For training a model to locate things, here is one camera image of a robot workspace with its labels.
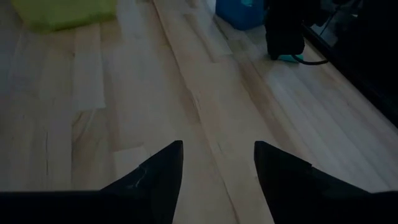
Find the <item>black cord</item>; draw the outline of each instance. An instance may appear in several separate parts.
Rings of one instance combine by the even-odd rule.
[[[328,60],[323,60],[320,62],[306,62],[306,61],[302,60],[301,58],[297,57],[296,55],[292,55],[292,57],[294,58],[294,60],[296,60],[304,65],[323,65],[323,64],[326,64],[329,62]]]

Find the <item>green bag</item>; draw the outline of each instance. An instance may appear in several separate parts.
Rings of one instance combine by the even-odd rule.
[[[12,0],[12,4],[29,28],[51,32],[114,19],[116,1]]]

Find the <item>teal object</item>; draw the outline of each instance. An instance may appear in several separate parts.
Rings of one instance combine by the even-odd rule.
[[[216,0],[216,14],[238,30],[263,25],[264,0]]]
[[[296,55],[299,59],[304,60],[304,56],[303,55]],[[282,60],[285,62],[293,62],[293,63],[298,63],[298,61],[296,61],[296,59],[294,59],[291,55],[280,55],[278,57],[278,60]]]
[[[253,0],[241,0],[242,4],[244,4],[245,6],[248,7],[252,7],[253,6]]]

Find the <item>black furniture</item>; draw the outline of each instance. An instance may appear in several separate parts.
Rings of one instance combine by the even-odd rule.
[[[307,38],[370,102],[398,125],[397,1],[322,0],[332,14]]]

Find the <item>hardwood plank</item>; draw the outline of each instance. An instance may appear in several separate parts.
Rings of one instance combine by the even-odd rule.
[[[228,43],[239,65],[245,89],[250,94],[280,148],[320,168],[318,161],[308,150],[308,146],[303,142],[289,117],[275,99],[272,90],[262,81],[261,77],[267,75],[271,65],[263,63],[262,53],[247,40],[230,40]]]
[[[42,68],[39,98],[46,125],[47,187],[72,187],[72,64],[73,31],[46,35],[48,51]]]
[[[13,130],[5,135],[9,190],[70,188],[71,36],[22,31],[2,115]]]
[[[22,30],[10,1],[0,2],[0,96],[9,93],[9,72]]]
[[[320,56],[311,48],[307,47],[304,51],[305,56],[320,60]],[[344,98],[349,101],[349,107],[356,110],[357,114],[363,124],[369,126],[369,130],[382,139],[384,144],[395,148],[398,144],[397,128],[386,118],[382,113],[375,108],[365,97],[330,63],[320,66],[326,74],[328,79],[336,83],[335,86],[341,92]],[[392,150],[392,153],[397,156],[397,151]]]
[[[389,149],[382,139],[372,134],[369,126],[361,121],[361,115],[348,106],[349,102],[338,91],[336,83],[324,80],[326,78],[324,76],[327,74],[322,73],[321,68],[303,69],[303,67],[299,67],[295,71],[297,77],[331,114],[373,169],[385,182],[389,183],[392,189],[396,189],[398,187],[398,167],[394,155],[390,153],[393,149]]]
[[[143,146],[114,152],[113,159],[116,169],[116,179],[124,177],[148,158],[150,158],[150,155]]]
[[[104,108],[99,24],[76,29],[73,62],[73,108],[75,112]]]
[[[239,71],[222,63],[179,66],[195,99],[237,219],[243,223],[272,223],[256,179],[252,149],[258,139],[278,145],[242,86]]]
[[[75,115],[71,138],[73,189],[102,189],[116,180],[108,122],[106,109]]]
[[[308,90],[297,81],[295,73],[286,65],[281,65],[277,81],[283,85],[287,93],[294,99],[300,109],[314,125],[321,138],[332,154],[341,161],[355,184],[367,190],[386,190],[386,183],[363,157],[358,148],[347,138],[323,106],[314,99]]]
[[[104,27],[104,71],[109,80],[105,89],[114,89],[112,96],[107,97],[113,102],[107,105],[116,107],[113,110],[117,115],[110,123],[119,133],[118,150],[142,145],[154,154],[173,140],[184,140],[183,184],[175,223],[236,223],[211,152],[203,145],[203,139],[197,137],[201,128],[192,128],[191,111],[185,112],[189,104],[182,107],[179,103],[186,96],[174,95],[182,87],[169,86],[180,83],[176,82],[179,70],[172,51],[167,46],[152,48],[148,40],[133,43],[112,35]]]

